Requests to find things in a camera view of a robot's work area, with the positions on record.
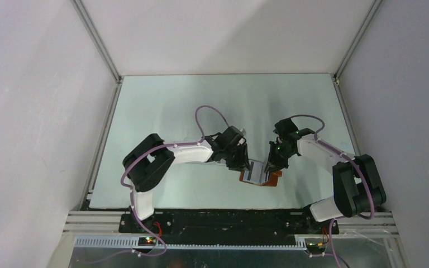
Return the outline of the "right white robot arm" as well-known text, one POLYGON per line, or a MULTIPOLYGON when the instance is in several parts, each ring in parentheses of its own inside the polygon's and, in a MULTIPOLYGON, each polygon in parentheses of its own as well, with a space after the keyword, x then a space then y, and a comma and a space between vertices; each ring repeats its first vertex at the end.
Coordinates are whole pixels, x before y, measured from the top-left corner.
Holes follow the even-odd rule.
POLYGON ((296 155, 314 161, 332 175, 333 195, 307 206, 302 219, 307 232, 319 232, 330 219, 375 217, 376 207, 384 204, 387 196, 370 155, 342 151, 321 139, 319 130, 298 128, 292 118, 277 122, 273 132, 277 139, 269 143, 265 173, 286 169, 289 159, 296 155))

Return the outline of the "brown leather card holder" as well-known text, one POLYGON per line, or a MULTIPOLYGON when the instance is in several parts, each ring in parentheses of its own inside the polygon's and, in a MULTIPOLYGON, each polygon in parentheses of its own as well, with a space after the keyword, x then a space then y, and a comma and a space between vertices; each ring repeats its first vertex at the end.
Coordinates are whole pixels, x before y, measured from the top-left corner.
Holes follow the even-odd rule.
POLYGON ((282 171, 266 173, 265 167, 263 162, 249 160, 249 169, 241 173, 239 181, 256 186, 276 187, 279 178, 283 176, 282 171))

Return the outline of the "card with black stripe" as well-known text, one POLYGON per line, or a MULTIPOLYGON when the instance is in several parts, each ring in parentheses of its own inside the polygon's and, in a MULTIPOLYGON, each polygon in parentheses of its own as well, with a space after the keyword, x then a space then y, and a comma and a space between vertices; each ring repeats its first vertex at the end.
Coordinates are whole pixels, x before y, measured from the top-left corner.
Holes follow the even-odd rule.
POLYGON ((250 161, 250 168, 244 171, 241 181, 255 185, 263 185, 268 178, 267 173, 264 173, 264 163, 260 161, 250 161))

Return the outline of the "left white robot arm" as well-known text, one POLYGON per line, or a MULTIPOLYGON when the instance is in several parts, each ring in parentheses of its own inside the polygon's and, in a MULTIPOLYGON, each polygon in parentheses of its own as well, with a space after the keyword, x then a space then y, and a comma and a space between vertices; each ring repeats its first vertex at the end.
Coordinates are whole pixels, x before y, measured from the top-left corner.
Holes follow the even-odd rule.
POLYGON ((229 170, 247 171, 246 139, 234 126, 192 142, 167 143, 156 133, 148 135, 122 162, 121 185, 130 190, 130 208, 135 214, 132 224, 140 232, 148 232, 154 225, 153 189, 172 165, 189 162, 222 162, 229 170))

